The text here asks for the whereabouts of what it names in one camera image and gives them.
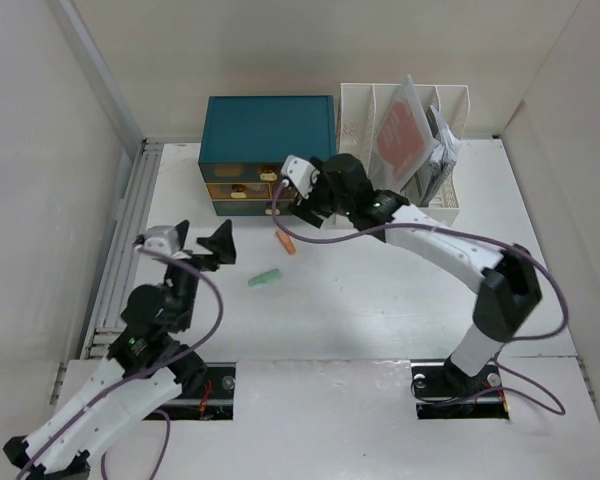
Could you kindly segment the orange highlighter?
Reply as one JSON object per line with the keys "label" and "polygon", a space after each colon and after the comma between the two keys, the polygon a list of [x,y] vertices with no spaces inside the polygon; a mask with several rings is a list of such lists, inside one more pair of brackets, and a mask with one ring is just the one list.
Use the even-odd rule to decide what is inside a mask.
{"label": "orange highlighter", "polygon": [[291,237],[287,233],[283,231],[277,231],[275,236],[289,255],[296,254],[296,247],[292,242]]}

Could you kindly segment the pale green highlighter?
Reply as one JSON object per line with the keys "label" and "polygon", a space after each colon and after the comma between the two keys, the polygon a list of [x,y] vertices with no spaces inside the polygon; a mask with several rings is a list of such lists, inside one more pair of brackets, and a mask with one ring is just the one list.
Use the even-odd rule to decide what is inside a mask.
{"label": "pale green highlighter", "polygon": [[248,280],[248,286],[250,288],[261,287],[269,285],[279,281],[282,278],[282,273],[279,269],[272,269],[263,273],[260,273]]}

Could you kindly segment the red booklet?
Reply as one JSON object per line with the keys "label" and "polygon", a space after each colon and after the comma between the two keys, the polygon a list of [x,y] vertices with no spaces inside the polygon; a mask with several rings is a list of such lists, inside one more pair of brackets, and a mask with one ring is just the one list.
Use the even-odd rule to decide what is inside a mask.
{"label": "red booklet", "polygon": [[411,76],[377,96],[368,175],[375,189],[398,193],[439,145]]}

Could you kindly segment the grey setup guide manual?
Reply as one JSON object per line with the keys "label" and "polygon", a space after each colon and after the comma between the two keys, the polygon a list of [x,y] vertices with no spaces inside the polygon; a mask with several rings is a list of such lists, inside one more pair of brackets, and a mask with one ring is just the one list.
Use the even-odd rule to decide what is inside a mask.
{"label": "grey setup guide manual", "polygon": [[461,147],[461,141],[452,133],[438,109],[430,106],[426,118],[435,147],[402,190],[411,203],[421,207],[427,207],[451,177]]}

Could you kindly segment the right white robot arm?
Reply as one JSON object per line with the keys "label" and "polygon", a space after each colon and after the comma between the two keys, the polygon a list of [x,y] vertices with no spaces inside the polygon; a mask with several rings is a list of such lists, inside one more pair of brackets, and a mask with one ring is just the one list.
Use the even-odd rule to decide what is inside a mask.
{"label": "right white robot arm", "polygon": [[374,188],[350,154],[326,161],[290,155],[282,175],[297,192],[291,210],[298,218],[319,227],[333,215],[344,216],[357,231],[419,255],[475,293],[472,324],[442,368],[449,396],[469,395],[542,299],[528,251],[483,246],[445,228],[400,194]]}

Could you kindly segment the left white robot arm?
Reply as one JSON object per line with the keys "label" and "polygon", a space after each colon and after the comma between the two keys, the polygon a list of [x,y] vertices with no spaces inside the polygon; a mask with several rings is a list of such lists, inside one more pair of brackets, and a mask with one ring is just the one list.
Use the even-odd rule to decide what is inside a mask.
{"label": "left white robot arm", "polygon": [[125,327],[81,389],[41,427],[9,439],[3,451],[20,479],[86,479],[90,463],[136,423],[177,397],[203,387],[207,365],[197,350],[175,339],[190,325],[200,283],[237,259],[231,221],[199,237],[203,252],[186,249],[189,223],[156,226],[139,235],[135,250],[165,265],[161,283],[132,290],[120,314]]}

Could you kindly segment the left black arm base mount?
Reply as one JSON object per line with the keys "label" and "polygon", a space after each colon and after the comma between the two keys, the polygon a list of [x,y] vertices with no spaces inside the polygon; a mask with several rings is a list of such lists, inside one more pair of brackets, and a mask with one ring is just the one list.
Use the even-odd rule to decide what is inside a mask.
{"label": "left black arm base mount", "polygon": [[174,421],[230,421],[234,413],[235,363],[210,363],[203,383],[160,407]]}

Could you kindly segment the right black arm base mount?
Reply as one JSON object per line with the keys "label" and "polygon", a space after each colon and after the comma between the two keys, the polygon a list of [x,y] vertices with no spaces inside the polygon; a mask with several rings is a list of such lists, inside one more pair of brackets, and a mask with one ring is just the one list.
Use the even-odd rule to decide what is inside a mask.
{"label": "right black arm base mount", "polygon": [[413,361],[411,394],[419,420],[508,420],[499,369],[488,363],[475,377],[455,372],[443,360]]}

